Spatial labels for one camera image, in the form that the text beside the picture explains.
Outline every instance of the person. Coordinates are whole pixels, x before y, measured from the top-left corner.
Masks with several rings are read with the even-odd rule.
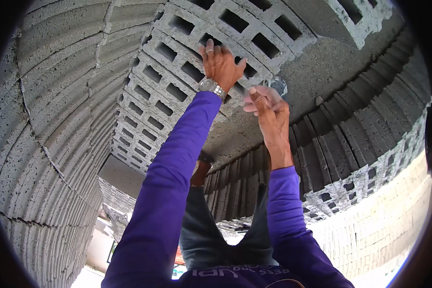
[[[235,64],[228,47],[210,39],[199,53],[206,77],[225,93],[242,77],[247,59]],[[306,229],[288,141],[289,107],[274,89],[250,88],[244,107],[258,116],[270,153],[269,185],[258,191],[247,240],[223,243],[204,202],[204,155],[192,177],[222,103],[218,93],[198,92],[160,148],[101,287],[353,287]],[[171,280],[178,242],[188,271]]]

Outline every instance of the dark pants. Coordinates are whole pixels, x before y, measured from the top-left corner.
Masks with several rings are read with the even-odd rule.
[[[259,185],[253,222],[236,246],[228,245],[216,227],[203,187],[191,187],[182,219],[179,247],[188,269],[228,265],[278,265],[272,259],[267,229],[267,186]]]

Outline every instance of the sleeve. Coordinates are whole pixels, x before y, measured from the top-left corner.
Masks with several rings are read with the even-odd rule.
[[[306,229],[294,166],[270,174],[267,223],[273,258],[280,265],[298,274],[311,287],[354,288],[333,267],[312,231]]]
[[[163,287],[171,281],[189,182],[221,99],[198,92],[160,148],[102,282]]]

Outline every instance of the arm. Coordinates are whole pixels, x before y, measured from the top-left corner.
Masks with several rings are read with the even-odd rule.
[[[250,89],[245,111],[256,111],[259,127],[269,150],[271,169],[267,225],[274,248],[273,258],[298,274],[311,287],[353,285],[320,249],[304,222],[299,178],[288,141],[289,107],[274,89]]]
[[[189,180],[221,99],[198,92],[147,171],[130,223],[115,249],[103,287],[170,280]]]
[[[320,249],[307,230],[300,199],[299,178],[294,166],[270,174],[267,204],[273,258],[312,287],[354,287]]]

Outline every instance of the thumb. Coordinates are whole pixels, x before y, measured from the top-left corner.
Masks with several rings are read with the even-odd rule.
[[[242,73],[243,73],[243,71],[245,71],[247,60],[248,60],[248,58],[245,57],[237,63],[237,69],[239,71],[241,71]]]
[[[259,116],[263,115],[269,108],[267,105],[267,99],[261,93],[259,93],[255,88],[250,88],[250,98],[253,102],[254,107],[256,107]]]

